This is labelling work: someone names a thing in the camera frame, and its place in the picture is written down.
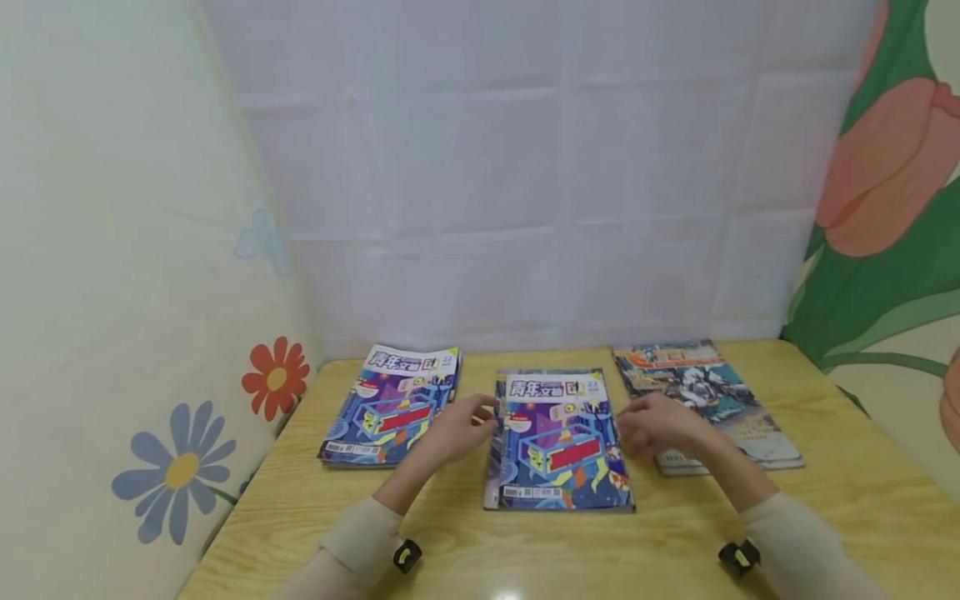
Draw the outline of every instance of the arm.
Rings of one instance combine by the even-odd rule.
[[[680,403],[650,395],[617,419],[625,449],[653,457],[675,447],[710,471],[760,551],[770,587],[784,600],[870,600],[886,597],[810,509],[780,492],[719,430]]]
[[[290,581],[281,600],[361,600],[379,582],[401,544],[400,523],[431,476],[488,440],[495,428],[490,396],[447,406],[390,477],[350,507],[320,551]]]

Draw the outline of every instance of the yellow flower center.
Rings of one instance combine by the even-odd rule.
[[[267,375],[267,388],[271,392],[276,392],[283,387],[283,384],[287,382],[287,370],[282,367],[277,367],[276,369],[270,371],[270,374]]]
[[[164,482],[171,490],[179,490],[190,483],[200,470],[200,457],[193,452],[181,454],[167,467]]]

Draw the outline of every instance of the wooden table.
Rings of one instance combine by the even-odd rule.
[[[960,597],[960,507],[795,348],[719,346],[808,462],[773,473],[780,486],[833,525],[891,597]],[[316,458],[360,364],[321,370],[180,598],[273,597],[337,515],[387,476]],[[606,348],[468,354],[458,394],[491,393],[497,369],[587,367],[603,367],[614,406],[626,404]],[[630,463],[634,515],[492,513],[481,508],[486,460],[481,448],[427,485],[402,529],[423,559],[405,577],[390,569],[373,597],[772,597],[760,578],[735,583],[718,565],[717,550],[743,529],[709,477]]]

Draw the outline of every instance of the colorful magazine cover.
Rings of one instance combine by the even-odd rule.
[[[318,458],[331,467],[395,467],[452,401],[461,359],[457,348],[408,352],[374,346]]]
[[[501,371],[484,508],[635,509],[603,371]]]
[[[661,392],[697,411],[763,468],[805,465],[711,340],[614,348],[613,358],[633,397]],[[665,475],[707,473],[699,462],[669,450],[658,459]]]

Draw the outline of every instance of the wall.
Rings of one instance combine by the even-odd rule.
[[[173,597],[323,361],[192,11],[4,3],[5,597]]]
[[[203,0],[332,356],[775,337],[876,0]]]
[[[783,336],[960,498],[957,23],[881,5]]]

